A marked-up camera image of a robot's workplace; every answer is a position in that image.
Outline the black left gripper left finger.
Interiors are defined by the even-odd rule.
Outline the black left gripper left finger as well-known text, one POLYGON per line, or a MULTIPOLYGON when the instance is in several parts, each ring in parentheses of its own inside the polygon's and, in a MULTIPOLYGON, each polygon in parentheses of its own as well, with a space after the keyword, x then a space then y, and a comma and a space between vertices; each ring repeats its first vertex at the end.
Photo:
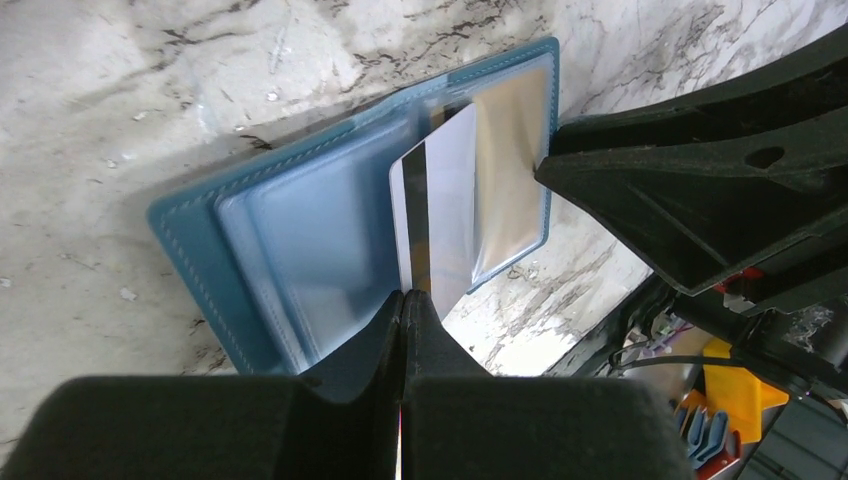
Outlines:
POLYGON ((99 376, 40 405, 5 479, 391 479, 404 297, 297 376, 99 376))

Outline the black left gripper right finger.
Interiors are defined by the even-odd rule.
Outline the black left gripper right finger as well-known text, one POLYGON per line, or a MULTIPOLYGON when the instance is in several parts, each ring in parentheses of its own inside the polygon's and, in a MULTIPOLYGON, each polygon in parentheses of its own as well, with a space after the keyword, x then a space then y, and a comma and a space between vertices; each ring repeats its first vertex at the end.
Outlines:
POLYGON ((404 301, 406 479, 689 479, 668 404, 631 380, 496 376, 446 331, 428 293, 404 301))

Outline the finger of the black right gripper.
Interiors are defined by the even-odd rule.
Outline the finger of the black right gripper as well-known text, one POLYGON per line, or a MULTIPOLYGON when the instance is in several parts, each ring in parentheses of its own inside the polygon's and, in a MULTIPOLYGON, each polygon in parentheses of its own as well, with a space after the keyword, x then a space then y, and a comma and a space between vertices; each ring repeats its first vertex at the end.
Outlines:
POLYGON ((847 120, 847 28, 741 76, 560 127, 551 157, 754 138, 847 120))

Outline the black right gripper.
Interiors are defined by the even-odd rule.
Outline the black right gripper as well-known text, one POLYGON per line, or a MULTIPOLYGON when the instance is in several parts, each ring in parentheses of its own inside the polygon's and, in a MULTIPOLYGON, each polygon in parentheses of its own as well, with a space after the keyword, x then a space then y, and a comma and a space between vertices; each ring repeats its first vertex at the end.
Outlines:
POLYGON ((652 274, 546 371, 590 376, 634 327, 674 313, 732 360, 798 397, 847 396, 847 123, 811 119, 747 137, 583 149, 537 180, 580 207, 652 274))

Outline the blue leather card holder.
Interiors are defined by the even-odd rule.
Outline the blue leather card holder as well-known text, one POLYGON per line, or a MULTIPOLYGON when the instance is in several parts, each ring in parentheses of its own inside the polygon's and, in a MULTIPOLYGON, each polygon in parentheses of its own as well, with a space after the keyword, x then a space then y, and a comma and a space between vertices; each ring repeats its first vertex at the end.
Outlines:
MULTIPOLYGON (((553 37, 403 88, 150 205, 152 232, 238 372, 301 373, 370 321, 400 286, 391 165, 481 90, 538 67, 549 72, 550 110, 536 169, 557 122, 553 37)), ((466 293, 545 243, 551 195, 539 186, 542 240, 483 282, 475 261, 466 293)))

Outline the gold credit card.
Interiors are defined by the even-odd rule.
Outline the gold credit card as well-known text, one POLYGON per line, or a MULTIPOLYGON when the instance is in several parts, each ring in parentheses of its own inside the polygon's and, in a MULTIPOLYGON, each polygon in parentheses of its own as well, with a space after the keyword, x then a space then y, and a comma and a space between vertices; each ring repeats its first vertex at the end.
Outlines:
POLYGON ((472 100, 479 244, 474 278, 483 282, 544 237, 545 195, 533 176, 548 134, 549 72, 517 72, 472 100))

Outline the silver magnetic stripe card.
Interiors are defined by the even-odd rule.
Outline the silver magnetic stripe card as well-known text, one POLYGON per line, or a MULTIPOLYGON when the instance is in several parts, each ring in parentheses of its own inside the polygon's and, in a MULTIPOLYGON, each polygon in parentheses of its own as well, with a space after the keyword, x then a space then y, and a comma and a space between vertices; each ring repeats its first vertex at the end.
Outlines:
POLYGON ((473 281, 476 129, 469 103, 389 170, 401 290, 427 292, 439 320, 473 281))

